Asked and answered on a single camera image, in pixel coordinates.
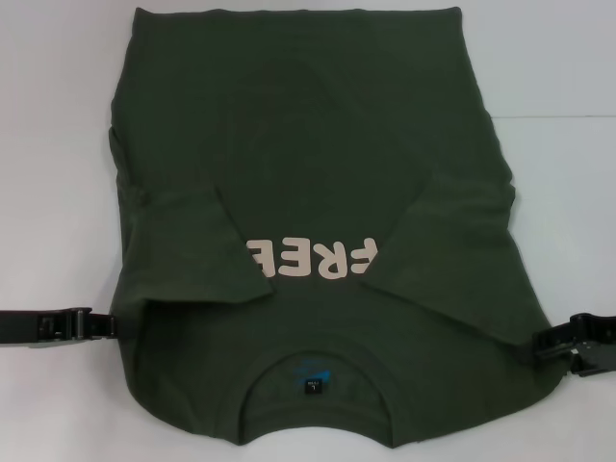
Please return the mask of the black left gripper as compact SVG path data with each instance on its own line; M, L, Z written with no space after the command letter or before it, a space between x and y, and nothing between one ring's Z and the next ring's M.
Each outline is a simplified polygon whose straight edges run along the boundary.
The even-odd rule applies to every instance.
M1 345L29 345L116 338L116 318L90 308L1 311Z

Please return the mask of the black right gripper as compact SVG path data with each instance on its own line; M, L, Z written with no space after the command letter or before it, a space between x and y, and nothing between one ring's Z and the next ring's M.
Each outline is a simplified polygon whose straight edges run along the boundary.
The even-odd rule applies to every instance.
M571 372L586 377L615 371L615 318L578 314L532 336L530 358L565 358Z

